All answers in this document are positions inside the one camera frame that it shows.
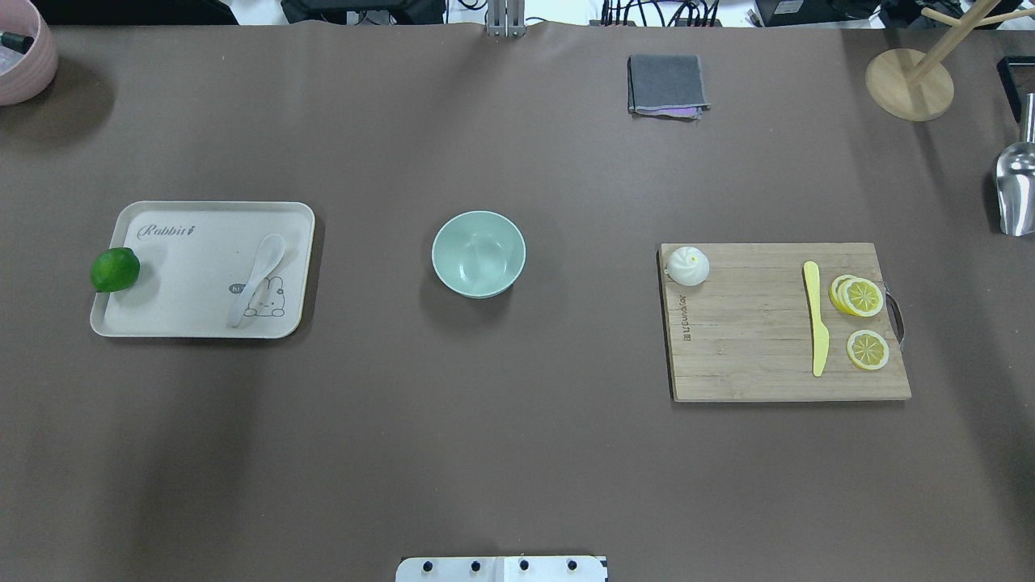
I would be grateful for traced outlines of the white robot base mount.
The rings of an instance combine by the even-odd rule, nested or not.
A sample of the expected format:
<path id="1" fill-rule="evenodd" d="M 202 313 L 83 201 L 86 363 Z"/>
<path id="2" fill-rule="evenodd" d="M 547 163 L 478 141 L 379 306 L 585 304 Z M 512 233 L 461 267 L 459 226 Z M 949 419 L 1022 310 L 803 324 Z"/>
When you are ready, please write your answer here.
<path id="1" fill-rule="evenodd" d="M 510 555 L 411 557 L 395 581 L 607 581 L 605 557 Z"/>

